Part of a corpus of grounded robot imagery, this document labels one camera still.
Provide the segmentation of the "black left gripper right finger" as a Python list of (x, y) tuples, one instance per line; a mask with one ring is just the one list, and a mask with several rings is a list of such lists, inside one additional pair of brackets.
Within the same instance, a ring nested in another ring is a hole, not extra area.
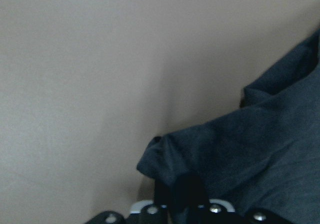
[(195, 174), (183, 174), (174, 183), (174, 209), (177, 212), (207, 205), (209, 197), (202, 179)]

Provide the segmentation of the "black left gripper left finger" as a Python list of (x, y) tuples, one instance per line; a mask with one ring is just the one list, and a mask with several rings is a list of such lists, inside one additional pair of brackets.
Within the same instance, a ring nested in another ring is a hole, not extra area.
[(158, 206), (167, 206), (171, 209), (179, 207), (178, 195), (175, 186), (169, 186), (160, 180), (154, 182), (154, 203)]

